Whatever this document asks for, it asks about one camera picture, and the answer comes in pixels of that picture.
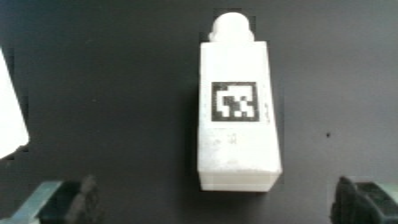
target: label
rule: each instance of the label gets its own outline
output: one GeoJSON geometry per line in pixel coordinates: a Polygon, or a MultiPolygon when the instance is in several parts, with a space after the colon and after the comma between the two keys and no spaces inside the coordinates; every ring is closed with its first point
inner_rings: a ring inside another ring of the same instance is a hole
{"type": "Polygon", "coordinates": [[[212,84],[212,121],[258,122],[256,82],[213,82],[212,84]]]}

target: white object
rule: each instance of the white object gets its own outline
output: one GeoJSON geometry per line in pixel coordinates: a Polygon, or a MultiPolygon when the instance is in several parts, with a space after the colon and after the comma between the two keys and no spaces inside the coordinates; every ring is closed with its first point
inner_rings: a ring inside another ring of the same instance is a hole
{"type": "Polygon", "coordinates": [[[210,40],[201,45],[201,187],[265,192],[283,172],[268,55],[242,14],[217,18],[210,40]]]}
{"type": "Polygon", "coordinates": [[[29,143],[29,132],[11,83],[5,60],[0,53],[0,159],[29,143]]]}

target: black surface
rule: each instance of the black surface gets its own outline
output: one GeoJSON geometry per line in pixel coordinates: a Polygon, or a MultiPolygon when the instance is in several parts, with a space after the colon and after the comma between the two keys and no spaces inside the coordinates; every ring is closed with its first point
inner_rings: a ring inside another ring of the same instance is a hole
{"type": "Polygon", "coordinates": [[[329,223],[338,177],[398,181],[398,2],[0,1],[32,141],[0,162],[0,217],[94,174],[105,223],[329,223]],[[284,176],[199,191],[199,41],[244,9],[268,41],[284,176]]]}

